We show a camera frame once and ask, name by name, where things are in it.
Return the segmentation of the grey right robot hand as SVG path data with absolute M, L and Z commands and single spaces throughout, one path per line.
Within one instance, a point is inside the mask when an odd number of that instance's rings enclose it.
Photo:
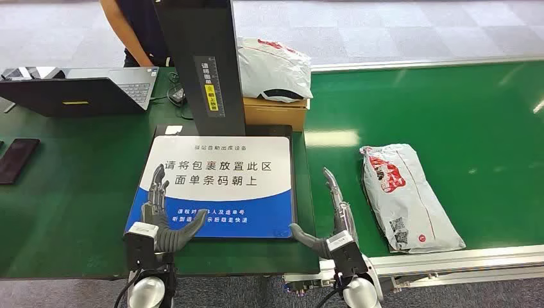
M 332 252 L 342 246 L 355 243 L 359 250 L 359 239 L 351 206 L 344 201 L 343 194 L 334 174 L 326 167 L 323 167 L 323 175 L 326 178 L 326 185 L 329 188 L 330 197 L 334 210 L 334 231 L 328 238 L 317 238 L 302 230 L 296 224 L 291 223 L 289 228 L 292 236 L 304 246 L 310 248 L 322 259 L 333 259 Z

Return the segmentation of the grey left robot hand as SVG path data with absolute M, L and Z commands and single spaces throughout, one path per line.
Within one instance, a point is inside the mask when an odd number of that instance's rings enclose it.
M 159 164 L 151 179 L 148 199 L 141 206 L 141 221 L 158 227 L 155 237 L 156 252 L 175 253 L 179 252 L 205 224 L 208 210 L 198 210 L 195 218 L 183 228 L 170 229 L 166 212 L 166 189 L 169 181 L 163 182 L 165 174 L 164 165 Z

